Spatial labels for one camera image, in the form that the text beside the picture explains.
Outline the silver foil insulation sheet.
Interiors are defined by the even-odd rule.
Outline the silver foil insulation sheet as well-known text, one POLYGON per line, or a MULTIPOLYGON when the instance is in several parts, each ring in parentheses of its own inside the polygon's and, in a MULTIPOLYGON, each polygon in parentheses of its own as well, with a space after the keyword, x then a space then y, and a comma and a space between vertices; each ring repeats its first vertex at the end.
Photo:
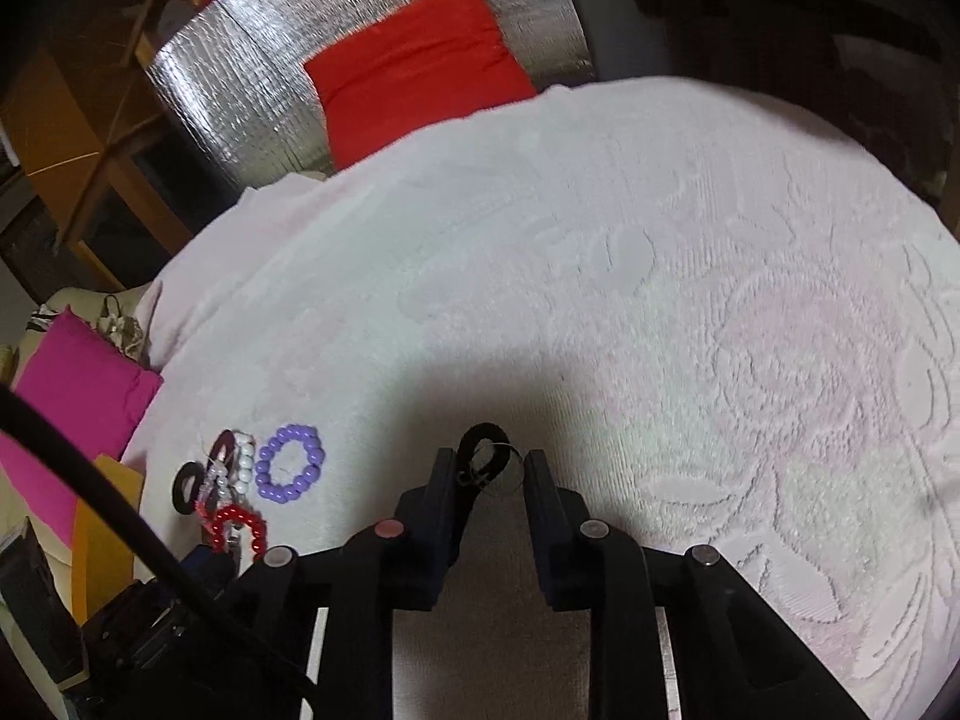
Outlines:
MULTIPOLYGON (((235 190, 332 172, 306 62, 412 0, 213 0, 146 69, 182 132, 235 190)), ((573 0, 488 0, 537 88, 594 76, 573 0)))

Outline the dark red bangle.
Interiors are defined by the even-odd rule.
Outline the dark red bangle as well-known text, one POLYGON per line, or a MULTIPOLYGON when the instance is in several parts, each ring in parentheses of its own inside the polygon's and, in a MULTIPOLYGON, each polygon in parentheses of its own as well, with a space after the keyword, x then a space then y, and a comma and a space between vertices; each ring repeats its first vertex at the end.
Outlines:
POLYGON ((235 434, 231 429, 224 429, 218 434, 213 442, 212 449, 208 452, 208 461, 219 461, 223 465, 229 465, 233 461, 236 452, 235 434))

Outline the red pillow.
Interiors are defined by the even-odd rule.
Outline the red pillow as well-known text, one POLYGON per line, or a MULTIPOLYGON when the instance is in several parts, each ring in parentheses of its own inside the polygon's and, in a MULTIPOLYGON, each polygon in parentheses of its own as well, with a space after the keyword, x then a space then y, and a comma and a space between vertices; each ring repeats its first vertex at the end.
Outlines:
POLYGON ((338 171, 420 128, 537 94, 487 0, 413 0, 304 70, 338 171))

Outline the floral patterned cloth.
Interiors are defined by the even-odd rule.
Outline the floral patterned cloth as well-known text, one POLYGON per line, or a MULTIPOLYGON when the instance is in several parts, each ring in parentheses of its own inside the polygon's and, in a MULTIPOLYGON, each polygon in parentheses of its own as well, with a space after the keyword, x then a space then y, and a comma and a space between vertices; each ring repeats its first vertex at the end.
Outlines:
POLYGON ((94 321, 99 337, 133 362, 142 362, 146 335, 139 321, 124 312, 117 294, 107 294, 94 321))

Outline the orange jewelry box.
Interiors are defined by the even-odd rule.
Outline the orange jewelry box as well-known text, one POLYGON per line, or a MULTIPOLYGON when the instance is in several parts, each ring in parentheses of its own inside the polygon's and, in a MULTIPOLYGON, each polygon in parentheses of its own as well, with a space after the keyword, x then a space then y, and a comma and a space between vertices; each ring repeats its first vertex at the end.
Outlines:
MULTIPOLYGON (((145 477, 114 458, 99 455, 94 468, 133 509, 140 507, 145 477)), ((83 626, 133 582, 135 556, 86 502, 76 502, 71 543, 71 614, 83 626)))

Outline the pink embossed bedspread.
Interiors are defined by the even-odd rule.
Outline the pink embossed bedspread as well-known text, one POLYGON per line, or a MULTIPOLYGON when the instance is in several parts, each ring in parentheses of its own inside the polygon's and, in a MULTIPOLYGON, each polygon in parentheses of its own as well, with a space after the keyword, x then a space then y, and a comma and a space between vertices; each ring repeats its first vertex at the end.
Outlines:
POLYGON ((137 309, 163 387, 125 460, 171 486, 226 427, 311 424, 268 536, 327 550, 493 422, 592 515, 718 548, 867 715, 958 660, 958 245, 815 115, 646 78, 251 188, 137 309))

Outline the magenta pillow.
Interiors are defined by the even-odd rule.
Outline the magenta pillow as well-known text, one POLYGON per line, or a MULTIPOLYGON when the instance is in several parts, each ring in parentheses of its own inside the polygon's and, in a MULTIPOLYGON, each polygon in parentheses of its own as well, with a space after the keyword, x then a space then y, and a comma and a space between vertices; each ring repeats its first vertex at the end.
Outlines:
MULTIPOLYGON (((36 408, 86 460, 119 460, 163 378, 121 355, 65 309, 55 317, 13 392, 36 408)), ((76 496, 5 437, 2 465, 13 488, 64 544, 73 543, 76 496)))

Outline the wooden table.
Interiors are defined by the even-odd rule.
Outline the wooden table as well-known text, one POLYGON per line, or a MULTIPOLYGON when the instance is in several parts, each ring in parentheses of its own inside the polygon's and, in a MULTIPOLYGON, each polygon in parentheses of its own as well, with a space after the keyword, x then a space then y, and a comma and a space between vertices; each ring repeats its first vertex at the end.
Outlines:
POLYGON ((146 67, 200 0, 3 0, 2 125, 98 288, 160 273, 223 205, 146 67))

